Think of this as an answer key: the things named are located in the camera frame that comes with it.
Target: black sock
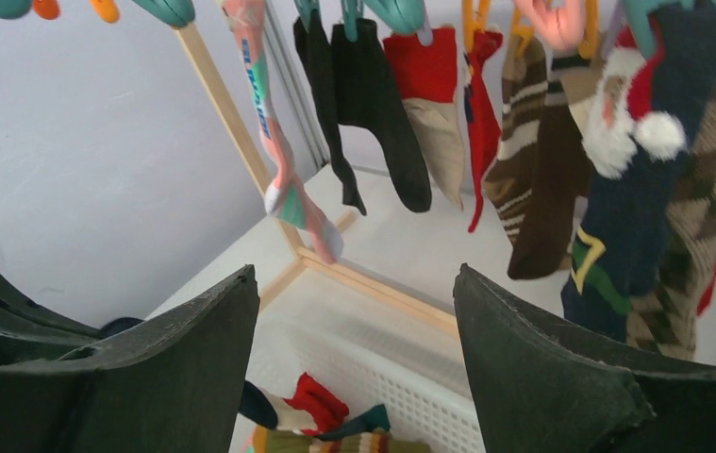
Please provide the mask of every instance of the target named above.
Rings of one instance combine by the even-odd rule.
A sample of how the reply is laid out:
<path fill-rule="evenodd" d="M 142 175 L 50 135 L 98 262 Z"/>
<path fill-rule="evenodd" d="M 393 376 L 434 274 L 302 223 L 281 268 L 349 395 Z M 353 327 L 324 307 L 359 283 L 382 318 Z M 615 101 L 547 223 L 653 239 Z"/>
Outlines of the black sock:
<path fill-rule="evenodd" d="M 358 19 L 356 42 L 346 39 L 343 25 L 333 26 L 332 49 L 339 123 L 371 131 L 402 204 L 413 212 L 428 211 L 432 190 L 425 158 L 377 39 L 377 24 Z"/>
<path fill-rule="evenodd" d="M 363 199 L 360 198 L 355 172 L 343 156 L 341 132 L 338 129 L 332 48 L 322 28 L 322 18 L 318 10 L 313 10 L 310 14 L 307 30 L 302 25 L 301 19 L 296 20 L 293 24 L 293 37 L 296 54 L 302 61 L 310 83 L 310 91 L 313 93 L 316 117 L 330 148 L 330 166 L 343 184 L 342 203 L 346 206 L 354 206 L 361 214 L 366 215 L 366 207 L 363 205 Z"/>

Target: white floor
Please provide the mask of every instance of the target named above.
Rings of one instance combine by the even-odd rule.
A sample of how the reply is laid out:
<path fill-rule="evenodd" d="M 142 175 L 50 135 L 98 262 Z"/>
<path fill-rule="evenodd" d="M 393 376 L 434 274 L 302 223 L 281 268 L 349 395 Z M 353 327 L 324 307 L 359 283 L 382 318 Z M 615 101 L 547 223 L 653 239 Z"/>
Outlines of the white floor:
<path fill-rule="evenodd" d="M 446 310 L 452 308 L 452 286 L 458 268 L 467 262 L 524 300 L 562 314 L 559 291 L 567 273 L 538 281 L 512 281 L 506 276 L 510 245 L 491 203 L 486 203 L 476 232 L 469 234 L 467 227 L 474 208 L 474 200 L 469 196 L 464 197 L 466 210 L 459 212 L 434 190 L 432 210 L 413 214 L 399 202 L 387 177 L 358 172 L 358 185 L 369 214 L 359 217 L 344 234 L 346 260 Z M 306 187 L 331 220 L 337 220 L 346 212 L 346 207 L 341 205 L 341 184 L 329 168 L 311 179 Z M 256 265 L 258 285 L 264 285 L 291 260 L 291 251 L 283 242 L 275 220 L 264 219 L 151 316 L 195 297 L 246 263 Z M 286 319 L 298 316 L 300 323 L 308 322 L 304 313 L 316 310 L 311 304 L 329 309 L 341 307 L 353 316 L 362 313 L 364 322 L 371 321 L 372 313 L 378 310 L 374 300 L 306 271 L 261 316 L 256 342 L 260 326 L 275 316 Z M 375 316 L 377 323 L 385 322 L 383 319 L 387 320 L 387 316 Z M 424 348 L 439 348 L 444 357 L 462 362 L 457 341 L 433 336 L 434 332 L 426 331 L 427 327 L 419 327 L 412 320 L 397 319 L 395 325 L 397 331 L 406 332 L 410 337 L 406 341 L 416 341 Z M 716 294 L 712 307 L 698 324 L 697 359 L 716 364 Z M 245 429 L 240 422 L 237 431 L 240 435 L 234 438 L 232 451 L 240 451 L 239 438 Z"/>

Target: clothespin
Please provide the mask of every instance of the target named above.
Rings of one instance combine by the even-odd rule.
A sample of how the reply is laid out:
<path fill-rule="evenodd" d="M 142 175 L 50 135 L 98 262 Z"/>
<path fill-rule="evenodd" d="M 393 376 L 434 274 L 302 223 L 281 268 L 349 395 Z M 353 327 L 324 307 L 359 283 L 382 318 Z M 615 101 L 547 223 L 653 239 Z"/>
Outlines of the clothespin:
<path fill-rule="evenodd" d="M 54 21 L 60 16 L 58 0 L 32 0 L 33 12 L 47 21 Z"/>
<path fill-rule="evenodd" d="M 480 0 L 475 11 L 473 0 L 463 0 L 463 47 L 466 53 L 475 48 L 475 32 L 485 30 L 491 12 L 491 0 Z"/>
<path fill-rule="evenodd" d="M 293 3 L 302 19 L 302 26 L 307 30 L 310 25 L 310 15 L 314 10 L 319 9 L 319 0 L 293 0 Z"/>
<path fill-rule="evenodd" d="M 599 5 L 596 0 L 585 0 L 585 34 L 577 46 L 580 57 L 591 61 L 599 46 Z"/>
<path fill-rule="evenodd" d="M 692 9 L 696 0 L 624 0 L 624 15 L 630 25 L 635 44 L 645 59 L 655 55 L 658 42 L 649 23 L 649 14 L 661 7 L 679 3 L 685 9 Z"/>
<path fill-rule="evenodd" d="M 363 1 L 394 33 L 409 36 L 425 26 L 425 0 Z"/>
<path fill-rule="evenodd" d="M 363 0 L 341 0 L 343 31 L 349 42 L 358 40 L 358 19 L 363 17 Z"/>
<path fill-rule="evenodd" d="M 114 0 L 91 0 L 91 5 L 103 21 L 108 24 L 119 22 L 119 7 Z"/>

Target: orange clip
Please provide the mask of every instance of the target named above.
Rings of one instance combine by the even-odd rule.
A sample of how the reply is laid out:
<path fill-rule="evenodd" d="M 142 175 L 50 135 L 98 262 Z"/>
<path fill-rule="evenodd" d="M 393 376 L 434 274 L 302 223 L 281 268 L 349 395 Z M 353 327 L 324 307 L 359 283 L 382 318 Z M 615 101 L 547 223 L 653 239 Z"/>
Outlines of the orange clip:
<path fill-rule="evenodd" d="M 119 7 L 113 0 L 91 0 L 96 14 L 108 24 L 119 22 Z"/>
<path fill-rule="evenodd" d="M 47 21 L 54 21 L 60 16 L 58 0 L 33 0 L 32 10 Z"/>
<path fill-rule="evenodd" d="M 463 0 L 463 47 L 466 53 L 475 47 L 475 32 L 485 30 L 488 15 L 491 13 L 491 0 L 480 0 L 475 11 L 473 0 Z"/>
<path fill-rule="evenodd" d="M 599 46 L 599 5 L 597 0 L 585 0 L 585 36 L 577 46 L 580 57 L 592 60 Z"/>

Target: yellow clip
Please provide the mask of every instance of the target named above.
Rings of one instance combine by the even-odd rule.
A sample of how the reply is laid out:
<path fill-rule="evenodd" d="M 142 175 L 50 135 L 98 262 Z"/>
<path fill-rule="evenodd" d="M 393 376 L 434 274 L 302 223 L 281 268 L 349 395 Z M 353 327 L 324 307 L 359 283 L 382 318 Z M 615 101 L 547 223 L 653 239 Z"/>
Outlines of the yellow clip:
<path fill-rule="evenodd" d="M 466 53 L 475 47 L 475 32 L 485 30 L 488 15 L 491 12 L 491 0 L 480 0 L 479 9 L 475 12 L 474 0 L 463 0 L 463 47 Z"/>
<path fill-rule="evenodd" d="M 599 46 L 599 6 L 597 0 L 585 0 L 585 38 L 577 46 L 580 57 L 592 60 Z"/>

